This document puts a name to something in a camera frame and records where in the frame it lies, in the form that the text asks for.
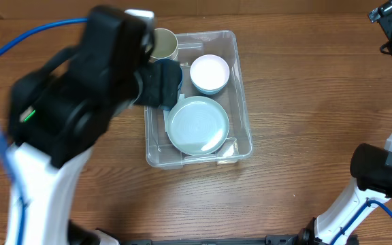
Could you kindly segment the beige cup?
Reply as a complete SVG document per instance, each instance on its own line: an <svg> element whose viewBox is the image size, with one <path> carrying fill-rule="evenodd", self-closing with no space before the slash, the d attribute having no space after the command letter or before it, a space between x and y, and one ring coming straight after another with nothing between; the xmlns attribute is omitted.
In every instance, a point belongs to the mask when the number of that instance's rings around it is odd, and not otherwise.
<svg viewBox="0 0 392 245"><path fill-rule="evenodd" d="M178 38L169 29L157 28L154 30L155 45L150 62L160 59L178 60Z"/></svg>

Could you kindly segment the light blue bowl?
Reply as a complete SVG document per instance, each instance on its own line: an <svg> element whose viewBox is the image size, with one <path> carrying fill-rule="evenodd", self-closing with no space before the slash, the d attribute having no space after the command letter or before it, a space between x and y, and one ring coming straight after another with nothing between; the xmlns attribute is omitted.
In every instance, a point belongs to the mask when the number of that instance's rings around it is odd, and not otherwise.
<svg viewBox="0 0 392 245"><path fill-rule="evenodd" d="M215 89L206 89L206 88L202 88L200 86L197 86L196 84L194 85L194 87L200 92L203 93L205 95L214 95L217 94L219 92L222 91L222 89L224 88L224 86L215 88Z"/></svg>

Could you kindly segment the pink bowl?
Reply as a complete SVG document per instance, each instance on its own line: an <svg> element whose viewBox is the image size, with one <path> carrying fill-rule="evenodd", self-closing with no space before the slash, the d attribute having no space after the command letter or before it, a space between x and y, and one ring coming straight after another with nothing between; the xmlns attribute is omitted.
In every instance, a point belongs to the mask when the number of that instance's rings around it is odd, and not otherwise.
<svg viewBox="0 0 392 245"><path fill-rule="evenodd" d="M229 81L227 62L216 55L206 54L193 61L190 68L192 83L206 89L225 86Z"/></svg>

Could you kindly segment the grey plate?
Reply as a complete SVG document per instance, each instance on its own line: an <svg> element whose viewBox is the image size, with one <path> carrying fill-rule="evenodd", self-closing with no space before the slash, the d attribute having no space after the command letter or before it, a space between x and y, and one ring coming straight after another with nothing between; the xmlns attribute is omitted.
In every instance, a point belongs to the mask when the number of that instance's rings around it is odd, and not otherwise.
<svg viewBox="0 0 392 245"><path fill-rule="evenodd" d="M227 139L229 117L223 106L209 97L187 97L170 110L166 132L184 154L212 154Z"/></svg>

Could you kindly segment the dark blue cup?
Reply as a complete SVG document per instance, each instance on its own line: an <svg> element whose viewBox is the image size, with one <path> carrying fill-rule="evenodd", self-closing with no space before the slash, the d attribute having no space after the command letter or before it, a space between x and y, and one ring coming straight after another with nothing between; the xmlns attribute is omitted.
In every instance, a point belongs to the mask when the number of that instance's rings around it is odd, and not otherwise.
<svg viewBox="0 0 392 245"><path fill-rule="evenodd" d="M159 59L153 63L160 71L160 106L170 111L178 102L182 87L183 71L179 62L171 59Z"/></svg>

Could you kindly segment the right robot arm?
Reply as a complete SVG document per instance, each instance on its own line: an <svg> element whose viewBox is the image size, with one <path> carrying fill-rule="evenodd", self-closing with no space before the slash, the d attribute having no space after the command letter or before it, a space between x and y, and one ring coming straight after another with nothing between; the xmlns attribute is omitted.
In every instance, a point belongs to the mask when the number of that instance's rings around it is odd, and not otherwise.
<svg viewBox="0 0 392 245"><path fill-rule="evenodd" d="M372 10L368 17L387 37L380 52L392 57L392 0ZM350 174L348 186L329 209L313 218L288 244L358 244L352 232L377 207L392 218L385 206L392 199L392 134L384 148L360 144L350 161Z"/></svg>

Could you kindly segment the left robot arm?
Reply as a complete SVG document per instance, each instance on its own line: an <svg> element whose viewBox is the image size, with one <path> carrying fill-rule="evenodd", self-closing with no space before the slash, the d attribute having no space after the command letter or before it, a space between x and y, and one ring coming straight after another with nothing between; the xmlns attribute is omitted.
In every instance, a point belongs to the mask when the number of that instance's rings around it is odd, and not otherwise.
<svg viewBox="0 0 392 245"><path fill-rule="evenodd" d="M94 7L76 46L67 47L12 87L7 149L20 178L10 207L7 244L117 244L69 217L78 178L111 120L133 105L170 109L180 65L150 62L157 44L148 10Z"/></svg>

